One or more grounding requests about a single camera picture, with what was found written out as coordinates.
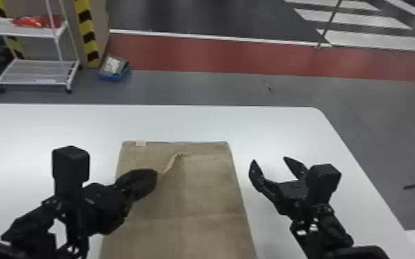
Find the white table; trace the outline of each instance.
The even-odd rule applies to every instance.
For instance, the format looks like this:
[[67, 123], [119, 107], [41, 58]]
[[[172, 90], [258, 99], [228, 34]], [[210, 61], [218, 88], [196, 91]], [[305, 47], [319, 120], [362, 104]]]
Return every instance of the white table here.
[[[290, 220], [251, 185], [256, 159], [273, 180], [292, 180], [283, 156], [332, 163], [343, 177], [330, 203], [356, 245], [378, 245], [391, 259], [415, 259], [385, 201], [325, 116], [314, 108], [127, 105], [0, 105], [0, 234], [53, 193], [51, 151], [76, 145], [91, 155], [90, 181], [114, 181], [121, 143], [227, 141], [259, 258], [305, 258]], [[59, 240], [63, 229], [55, 225]], [[91, 238], [97, 259], [100, 236]]]

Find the white metal shelf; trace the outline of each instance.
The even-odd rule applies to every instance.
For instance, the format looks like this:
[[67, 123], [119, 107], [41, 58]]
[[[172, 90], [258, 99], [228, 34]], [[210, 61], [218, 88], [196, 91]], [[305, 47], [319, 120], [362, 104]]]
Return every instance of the white metal shelf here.
[[[54, 24], [50, 0], [45, 0], [45, 3], [50, 24]], [[3, 36], [5, 41], [7, 41], [7, 36], [54, 39], [59, 58], [58, 61], [18, 59], [14, 50], [10, 48], [14, 59], [0, 75], [0, 93], [4, 92], [1, 85], [65, 85], [66, 92], [68, 94], [72, 92], [71, 83], [80, 66], [79, 55], [77, 54], [74, 37], [66, 18], [63, 0], [59, 0], [59, 5], [62, 17], [66, 19], [61, 23], [60, 28], [22, 27], [13, 24], [10, 18], [0, 17], [0, 36]], [[76, 58], [74, 61], [63, 60], [59, 37], [65, 30], [69, 32]]]
[[68, 21], [64, 21], [60, 28], [31, 28], [21, 27], [11, 22], [11, 18], [0, 17], [0, 35], [13, 37], [32, 37], [32, 38], [59, 38], [68, 26]]
[[67, 85], [76, 74], [78, 61], [15, 59], [0, 75], [4, 85]]

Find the gray floor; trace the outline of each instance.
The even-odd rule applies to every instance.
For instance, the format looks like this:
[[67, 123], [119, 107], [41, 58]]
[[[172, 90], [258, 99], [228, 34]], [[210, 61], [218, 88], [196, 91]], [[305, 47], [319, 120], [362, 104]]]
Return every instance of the gray floor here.
[[415, 229], [415, 83], [260, 74], [133, 71], [119, 83], [78, 75], [61, 89], [7, 88], [0, 103], [283, 105], [322, 110], [406, 229]]

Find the beige cloth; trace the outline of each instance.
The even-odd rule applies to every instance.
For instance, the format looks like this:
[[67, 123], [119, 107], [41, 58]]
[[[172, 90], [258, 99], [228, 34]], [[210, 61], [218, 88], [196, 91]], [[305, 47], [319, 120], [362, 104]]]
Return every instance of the beige cloth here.
[[153, 168], [156, 189], [106, 236], [101, 259], [254, 259], [227, 143], [124, 142], [117, 176]]

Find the yellow and black striped post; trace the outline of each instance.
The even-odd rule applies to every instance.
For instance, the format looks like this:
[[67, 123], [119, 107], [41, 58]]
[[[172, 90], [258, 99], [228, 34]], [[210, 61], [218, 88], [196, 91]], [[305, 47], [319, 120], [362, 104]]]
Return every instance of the yellow and black striped post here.
[[[7, 17], [6, 16], [6, 0], [0, 0], [0, 17]], [[23, 48], [19, 41], [14, 37], [6, 37], [6, 44], [13, 52], [16, 54], [18, 59], [24, 59]]]
[[100, 66], [101, 60], [88, 0], [75, 0], [75, 10], [77, 20], [79, 21], [79, 32], [81, 33], [83, 49], [85, 55], [87, 55], [88, 67], [97, 68]]

